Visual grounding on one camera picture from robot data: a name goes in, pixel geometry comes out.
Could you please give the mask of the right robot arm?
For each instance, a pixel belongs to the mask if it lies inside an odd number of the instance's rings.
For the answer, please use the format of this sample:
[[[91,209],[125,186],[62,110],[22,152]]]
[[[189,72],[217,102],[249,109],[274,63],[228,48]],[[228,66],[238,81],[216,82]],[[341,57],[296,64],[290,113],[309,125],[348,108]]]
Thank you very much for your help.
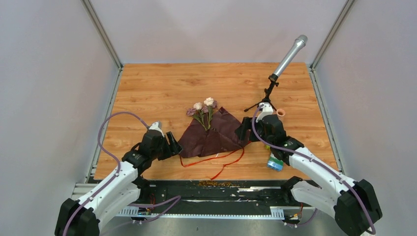
[[[376,235],[375,223],[382,218],[373,185],[356,181],[317,158],[303,143],[288,136],[277,115],[244,117],[235,130],[240,140],[262,142],[274,157],[310,177],[313,186],[298,177],[287,181],[281,199],[287,205],[306,203],[331,216],[349,236],[364,232]]]

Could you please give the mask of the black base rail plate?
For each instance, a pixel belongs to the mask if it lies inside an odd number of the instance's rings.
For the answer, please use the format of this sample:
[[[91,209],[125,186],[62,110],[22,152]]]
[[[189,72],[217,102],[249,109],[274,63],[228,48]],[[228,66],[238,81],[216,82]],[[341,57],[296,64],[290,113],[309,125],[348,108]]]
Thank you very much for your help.
[[[314,208],[291,199],[282,180],[152,180],[134,203],[161,204],[153,213],[167,209],[166,216],[270,215],[271,208],[285,215],[307,214]]]

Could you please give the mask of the mauve rose with stem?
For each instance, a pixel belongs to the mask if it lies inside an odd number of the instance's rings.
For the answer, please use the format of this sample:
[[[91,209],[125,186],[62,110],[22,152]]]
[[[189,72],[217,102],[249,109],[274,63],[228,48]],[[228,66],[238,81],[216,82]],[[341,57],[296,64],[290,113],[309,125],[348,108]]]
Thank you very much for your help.
[[[204,113],[201,110],[197,110],[195,108],[189,108],[186,111],[186,115],[188,117],[193,117],[196,121],[198,121],[202,127],[207,130],[205,123],[204,123]]]

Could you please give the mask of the cream rose with stem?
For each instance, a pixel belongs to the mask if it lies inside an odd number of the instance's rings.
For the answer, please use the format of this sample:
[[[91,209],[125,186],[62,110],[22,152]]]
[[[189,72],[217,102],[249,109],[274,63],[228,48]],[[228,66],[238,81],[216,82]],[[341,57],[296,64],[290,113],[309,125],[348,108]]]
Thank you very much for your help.
[[[208,131],[209,129],[209,108],[207,105],[197,102],[193,105],[195,113],[193,118],[197,120],[203,128]]]

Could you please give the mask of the silver microphone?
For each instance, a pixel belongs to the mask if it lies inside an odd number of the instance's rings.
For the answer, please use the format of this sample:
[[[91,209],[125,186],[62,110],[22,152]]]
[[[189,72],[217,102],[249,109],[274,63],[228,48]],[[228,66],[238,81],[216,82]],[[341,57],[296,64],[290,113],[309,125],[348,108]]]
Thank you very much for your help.
[[[275,71],[271,74],[271,78],[272,78],[273,81],[276,81],[277,78],[279,78],[281,76],[281,74],[284,72],[286,67],[292,62],[292,60],[298,54],[298,52],[302,48],[305,47],[307,41],[308,41],[308,37],[304,34],[300,35],[298,38],[296,38],[294,40],[294,43],[293,43],[292,47],[290,48],[290,50],[284,56],[284,58],[279,63],[279,65],[275,69]]]

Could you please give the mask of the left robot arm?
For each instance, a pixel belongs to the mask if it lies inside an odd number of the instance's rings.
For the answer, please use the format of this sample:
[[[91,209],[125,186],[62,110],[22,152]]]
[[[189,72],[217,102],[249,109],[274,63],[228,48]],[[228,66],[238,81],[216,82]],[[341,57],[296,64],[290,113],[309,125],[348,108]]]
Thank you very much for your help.
[[[54,234],[98,236],[107,223],[130,203],[150,199],[149,181],[142,177],[154,160],[178,155],[182,147],[171,132],[149,129],[141,142],[128,151],[116,168],[91,191],[77,200],[65,200]]]

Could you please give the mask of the red ribbon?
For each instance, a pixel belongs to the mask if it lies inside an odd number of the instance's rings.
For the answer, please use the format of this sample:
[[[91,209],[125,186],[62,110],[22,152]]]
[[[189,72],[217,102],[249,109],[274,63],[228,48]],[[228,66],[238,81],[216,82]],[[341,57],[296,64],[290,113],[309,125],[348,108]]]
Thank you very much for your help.
[[[220,175],[224,172],[224,170],[233,165],[238,163],[245,155],[245,148],[239,150],[240,154],[237,154],[237,150],[231,151],[230,153],[220,155],[217,154],[214,157],[209,157],[203,160],[198,160],[195,162],[185,163],[182,157],[179,158],[180,165],[183,168],[190,168],[195,166],[204,166],[207,167],[209,164],[214,164],[215,166],[220,166],[219,171],[210,177],[209,180],[216,180],[220,177]]]

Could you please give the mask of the colourful toy block stack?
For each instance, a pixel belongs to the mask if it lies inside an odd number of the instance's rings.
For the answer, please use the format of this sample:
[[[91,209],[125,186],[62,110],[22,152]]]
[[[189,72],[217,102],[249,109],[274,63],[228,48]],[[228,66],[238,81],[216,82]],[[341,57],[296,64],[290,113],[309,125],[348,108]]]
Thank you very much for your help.
[[[282,159],[282,151],[279,149],[271,148],[268,145],[265,145],[265,148],[270,152],[267,166],[271,169],[274,169],[278,172],[283,170],[284,162]]]

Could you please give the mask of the black tripod stand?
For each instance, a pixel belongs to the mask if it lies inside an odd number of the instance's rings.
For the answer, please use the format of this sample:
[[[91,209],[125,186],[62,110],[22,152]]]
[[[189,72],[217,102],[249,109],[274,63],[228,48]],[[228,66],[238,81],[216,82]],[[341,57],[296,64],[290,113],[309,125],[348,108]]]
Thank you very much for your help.
[[[254,105],[252,105],[251,107],[244,109],[243,110],[244,112],[248,112],[250,109],[252,109],[254,107],[258,107],[261,103],[269,103],[271,105],[271,107],[276,111],[276,108],[274,107],[274,105],[271,102],[270,95],[271,95],[274,87],[278,87],[278,85],[279,85],[279,83],[277,82],[278,76],[276,74],[271,74],[268,79],[270,80],[270,85],[269,85],[268,88],[264,89],[264,93],[265,93],[264,98],[260,102],[255,103]]]

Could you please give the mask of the maroon flower bouquet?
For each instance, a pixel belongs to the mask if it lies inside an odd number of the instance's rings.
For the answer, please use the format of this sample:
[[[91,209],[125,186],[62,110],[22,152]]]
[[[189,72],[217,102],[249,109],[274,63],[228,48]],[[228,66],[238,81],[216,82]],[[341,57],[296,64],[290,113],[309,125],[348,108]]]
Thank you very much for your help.
[[[248,138],[240,140],[235,133],[241,122],[224,107],[213,114],[210,129],[206,130],[196,120],[193,120],[184,131],[179,145],[182,158],[205,157],[222,152],[242,149],[249,144]]]

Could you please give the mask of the pink ribbed vase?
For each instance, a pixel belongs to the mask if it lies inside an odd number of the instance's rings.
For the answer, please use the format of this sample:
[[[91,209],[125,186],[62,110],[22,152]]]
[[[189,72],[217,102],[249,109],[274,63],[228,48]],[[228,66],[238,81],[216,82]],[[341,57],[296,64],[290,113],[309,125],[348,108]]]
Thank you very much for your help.
[[[284,118],[286,115],[286,112],[283,109],[277,109],[276,114],[278,115],[279,118]]]

